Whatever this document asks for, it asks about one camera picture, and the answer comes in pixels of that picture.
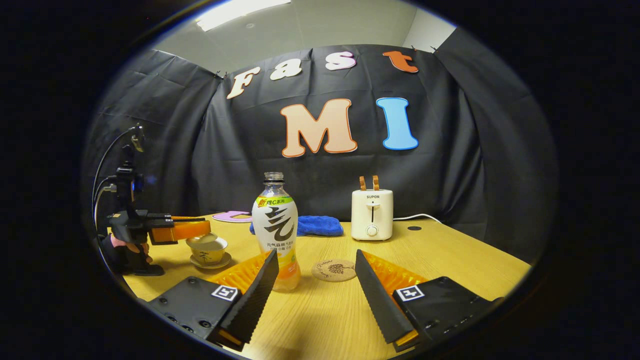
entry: toaster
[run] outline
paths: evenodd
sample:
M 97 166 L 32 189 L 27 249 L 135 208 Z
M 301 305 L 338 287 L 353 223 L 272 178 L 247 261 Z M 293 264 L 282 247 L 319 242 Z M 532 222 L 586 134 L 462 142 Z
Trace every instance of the toaster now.
M 351 193 L 351 237 L 362 241 L 387 240 L 393 233 L 394 193 L 381 190 L 378 176 L 368 190 L 360 177 L 360 190 Z

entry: plastic bottle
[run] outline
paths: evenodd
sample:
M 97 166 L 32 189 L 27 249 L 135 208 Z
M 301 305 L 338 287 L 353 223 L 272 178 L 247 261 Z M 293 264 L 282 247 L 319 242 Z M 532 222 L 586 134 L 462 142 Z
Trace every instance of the plastic bottle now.
M 262 252 L 276 249 L 280 272 L 273 285 L 275 291 L 291 291 L 298 286 L 301 273 L 296 257 L 298 208 L 284 191 L 281 172 L 264 173 L 264 191 L 253 203 L 253 230 Z

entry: teacup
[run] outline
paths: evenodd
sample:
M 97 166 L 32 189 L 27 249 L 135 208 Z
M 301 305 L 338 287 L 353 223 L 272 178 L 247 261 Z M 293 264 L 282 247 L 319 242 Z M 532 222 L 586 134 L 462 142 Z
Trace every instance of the teacup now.
M 228 245 L 226 240 L 213 233 L 189 238 L 186 242 L 191 247 L 193 257 L 203 265 L 219 263 L 225 255 L 225 249 Z

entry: blue cloth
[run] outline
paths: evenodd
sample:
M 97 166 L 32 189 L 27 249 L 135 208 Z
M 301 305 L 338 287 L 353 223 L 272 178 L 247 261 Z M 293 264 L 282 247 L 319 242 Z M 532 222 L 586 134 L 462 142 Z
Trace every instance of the blue cloth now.
M 249 231 L 255 234 L 253 230 L 253 222 L 249 226 Z M 344 230 L 342 225 L 336 218 L 332 217 L 298 217 L 298 236 L 304 235 L 322 235 L 322 236 L 340 236 Z

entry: ceiling light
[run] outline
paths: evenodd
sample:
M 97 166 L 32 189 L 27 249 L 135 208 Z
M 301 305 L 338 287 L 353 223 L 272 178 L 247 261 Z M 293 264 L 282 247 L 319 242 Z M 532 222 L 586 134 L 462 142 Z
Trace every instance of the ceiling light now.
M 291 0 L 230 0 L 202 14 L 196 19 L 196 23 L 202 30 L 209 31 L 243 15 L 290 2 Z

